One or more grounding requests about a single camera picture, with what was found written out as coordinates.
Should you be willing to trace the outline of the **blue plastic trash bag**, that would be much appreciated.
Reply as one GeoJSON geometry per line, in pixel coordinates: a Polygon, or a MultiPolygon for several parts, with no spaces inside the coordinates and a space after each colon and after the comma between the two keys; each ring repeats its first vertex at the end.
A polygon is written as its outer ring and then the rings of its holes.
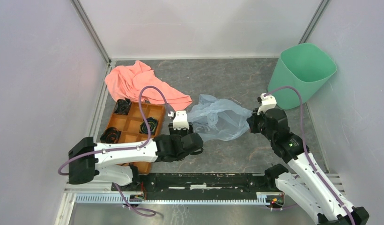
{"type": "Polygon", "coordinates": [[[247,119],[252,111],[228,99],[200,94],[198,104],[187,113],[195,133],[204,142],[231,141],[249,130],[247,119]]]}

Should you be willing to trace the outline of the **green trash bin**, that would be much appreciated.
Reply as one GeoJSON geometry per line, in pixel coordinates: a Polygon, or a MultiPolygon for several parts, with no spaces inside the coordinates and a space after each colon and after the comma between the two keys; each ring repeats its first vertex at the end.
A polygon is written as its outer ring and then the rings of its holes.
{"type": "Polygon", "coordinates": [[[311,43],[284,50],[276,63],[267,91],[290,86],[307,102],[337,72],[331,57],[311,43]]]}

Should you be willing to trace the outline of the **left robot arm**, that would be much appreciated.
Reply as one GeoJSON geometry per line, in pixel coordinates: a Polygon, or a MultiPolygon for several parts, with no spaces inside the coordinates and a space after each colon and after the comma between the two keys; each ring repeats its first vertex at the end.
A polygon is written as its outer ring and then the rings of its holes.
{"type": "Polygon", "coordinates": [[[181,161],[202,153],[203,145],[201,136],[192,131],[129,143],[95,143],[92,137],[84,137],[68,153],[68,182],[106,181],[135,191],[140,187],[138,170],[122,163],[181,161]]]}

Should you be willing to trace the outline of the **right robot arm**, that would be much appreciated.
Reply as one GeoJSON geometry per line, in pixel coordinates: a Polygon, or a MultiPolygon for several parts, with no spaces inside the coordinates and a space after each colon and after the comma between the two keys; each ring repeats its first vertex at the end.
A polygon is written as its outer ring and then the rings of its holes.
{"type": "Polygon", "coordinates": [[[365,225],[369,213],[354,206],[320,168],[303,139],[292,133],[286,113],[278,108],[255,108],[247,119],[250,132],[262,134],[274,153],[298,176],[277,164],[265,170],[264,186],[289,195],[317,225],[365,225]]]}

